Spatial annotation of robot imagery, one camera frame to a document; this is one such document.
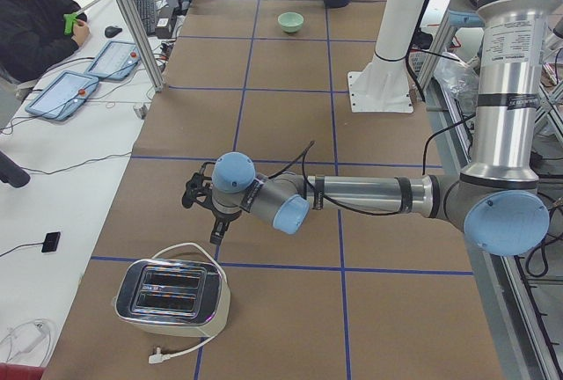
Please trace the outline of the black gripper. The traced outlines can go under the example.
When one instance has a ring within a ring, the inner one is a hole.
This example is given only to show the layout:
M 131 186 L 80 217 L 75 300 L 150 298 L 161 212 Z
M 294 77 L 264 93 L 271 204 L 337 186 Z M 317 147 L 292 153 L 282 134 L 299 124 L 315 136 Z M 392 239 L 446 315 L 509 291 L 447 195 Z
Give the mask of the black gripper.
M 216 218 L 210 234 L 210 243 L 220 245 L 229 229 L 229 223 L 240 217 L 240 208 L 219 203 L 212 198 L 208 199 L 208 205 Z

